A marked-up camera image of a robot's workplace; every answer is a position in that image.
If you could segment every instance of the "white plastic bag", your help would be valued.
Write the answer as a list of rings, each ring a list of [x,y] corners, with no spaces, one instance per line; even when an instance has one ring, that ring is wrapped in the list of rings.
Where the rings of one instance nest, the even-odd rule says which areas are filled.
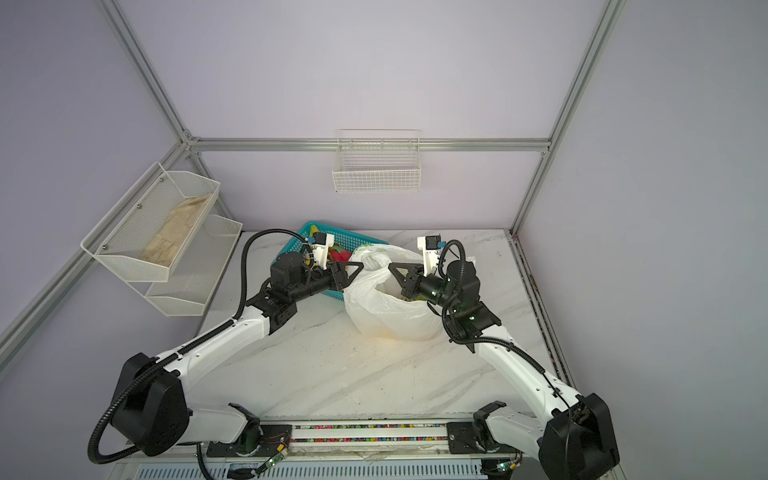
[[[419,253],[394,245],[367,245],[349,259],[365,266],[344,289],[344,305],[363,335],[397,340],[428,340],[442,329],[425,300],[401,300],[401,288],[389,272],[391,262],[421,263]]]

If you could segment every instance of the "white robotic arm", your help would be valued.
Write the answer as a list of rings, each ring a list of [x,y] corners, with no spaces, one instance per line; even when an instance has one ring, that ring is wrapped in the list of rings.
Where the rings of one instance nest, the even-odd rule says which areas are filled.
[[[243,293],[240,315],[153,359],[138,354],[126,362],[115,389],[112,406],[117,406],[107,422],[137,446],[134,452],[141,449],[147,455],[157,455],[177,443],[210,441],[236,443],[242,445],[243,453],[251,451],[249,445],[259,436],[256,416],[235,404],[187,404],[187,394],[222,362],[285,324],[296,312],[296,301],[329,288],[342,290],[354,280],[362,264],[326,265],[328,242],[333,244],[333,237],[323,234],[317,240],[312,249],[315,268],[306,265],[304,255],[285,253],[271,267],[270,287],[265,284],[249,300]],[[445,253],[453,245],[460,258],[443,273]],[[523,415],[502,402],[480,409],[473,422],[478,452],[494,452],[500,444],[510,445],[539,458],[552,480],[589,480],[615,466],[618,451],[610,414],[599,397],[581,396],[515,345],[507,329],[479,300],[480,282],[459,242],[423,237],[419,247],[423,265],[389,266],[403,296],[426,298],[441,306],[450,340],[466,345],[497,369],[535,414],[535,418]],[[346,273],[347,265],[357,266],[351,276]],[[148,372],[152,374],[139,382],[140,388],[134,387],[125,395]],[[95,437],[94,448],[91,437],[89,457],[92,461],[114,461],[114,455],[98,453],[100,437],[101,433]]]

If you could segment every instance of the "white mesh shelf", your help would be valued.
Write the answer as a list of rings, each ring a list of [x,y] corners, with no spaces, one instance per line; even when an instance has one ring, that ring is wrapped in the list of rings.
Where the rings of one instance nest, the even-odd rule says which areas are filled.
[[[153,168],[160,169],[157,178],[102,244],[95,251],[89,251],[82,244],[124,282],[167,282],[219,195],[219,182],[215,180],[187,171],[165,171],[159,164]],[[162,228],[171,209],[185,198],[207,195],[210,198],[170,265],[141,259],[144,248]]]
[[[211,214],[219,182],[154,164],[80,243],[83,250],[165,316],[202,316],[221,279],[243,224]],[[206,197],[184,242],[166,265],[141,259],[171,209]]]
[[[344,134],[360,131],[342,131]],[[419,191],[422,166],[418,131],[376,131],[394,139],[353,140],[339,136],[333,184],[340,193]]]
[[[144,298],[165,316],[203,315],[242,227],[234,220],[208,215],[168,281],[152,283]]]

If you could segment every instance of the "black mounting plate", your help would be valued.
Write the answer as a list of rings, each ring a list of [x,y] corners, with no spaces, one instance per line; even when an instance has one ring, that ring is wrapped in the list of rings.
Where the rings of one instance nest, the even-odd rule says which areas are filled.
[[[286,445],[290,444],[290,436],[293,431],[293,425],[264,425],[260,426],[261,436],[259,437],[259,448],[253,453],[253,457],[271,457],[277,453],[277,447],[280,446],[280,439]],[[211,442],[208,444],[208,458],[239,457],[235,453],[235,444]]]
[[[519,450],[501,445],[495,452],[485,452],[477,447],[472,422],[448,422],[448,451],[451,453],[518,453]]]

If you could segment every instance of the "marble tabletop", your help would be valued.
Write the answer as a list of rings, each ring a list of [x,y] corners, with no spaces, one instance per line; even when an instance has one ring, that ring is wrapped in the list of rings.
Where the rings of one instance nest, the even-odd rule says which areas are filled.
[[[517,343],[551,370],[503,230],[371,230],[365,235],[418,252],[416,237],[440,233],[476,257],[480,295]],[[201,331],[228,319],[240,296],[244,233],[213,298]],[[269,275],[288,239],[267,235],[248,255],[248,295]],[[441,332],[423,342],[366,337],[326,295],[298,304],[280,330],[241,350],[190,392],[193,402],[240,403],[264,420],[466,418],[494,400],[530,412],[520,395],[488,363]]]

